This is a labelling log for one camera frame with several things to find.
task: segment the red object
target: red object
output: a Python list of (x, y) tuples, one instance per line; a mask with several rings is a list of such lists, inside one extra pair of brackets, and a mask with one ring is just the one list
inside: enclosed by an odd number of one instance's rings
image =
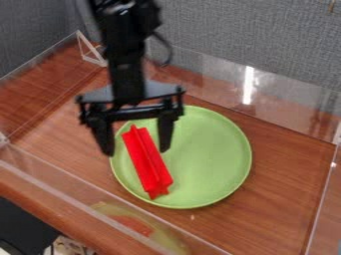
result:
[(132, 125), (131, 130), (123, 133), (123, 140), (150, 198), (169, 194), (173, 178), (149, 130)]

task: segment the gray fabric wall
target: gray fabric wall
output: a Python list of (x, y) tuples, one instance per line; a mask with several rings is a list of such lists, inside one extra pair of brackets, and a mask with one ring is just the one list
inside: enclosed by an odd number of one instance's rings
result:
[(0, 77), (83, 27), (74, 0), (0, 0)]
[[(341, 0), (159, 0), (175, 63), (201, 72), (195, 52), (341, 91)], [(154, 55), (162, 51), (153, 44)]]

